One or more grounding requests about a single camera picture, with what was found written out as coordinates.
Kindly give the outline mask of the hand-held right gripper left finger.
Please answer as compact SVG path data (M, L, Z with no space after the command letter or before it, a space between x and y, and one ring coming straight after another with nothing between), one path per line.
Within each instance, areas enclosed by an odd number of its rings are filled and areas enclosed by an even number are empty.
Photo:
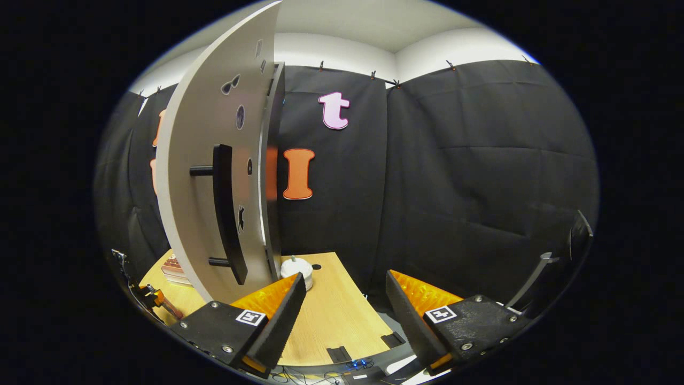
M306 296L301 273L232 304L212 301L169 329L232 369L268 378L276 368Z

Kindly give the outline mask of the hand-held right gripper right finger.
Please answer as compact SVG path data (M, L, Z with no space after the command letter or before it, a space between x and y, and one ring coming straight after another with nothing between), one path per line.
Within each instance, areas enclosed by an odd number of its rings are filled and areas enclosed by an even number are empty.
M417 360L430 374L471 366L532 322L484 295L462 298L394 270L386 273L385 290Z

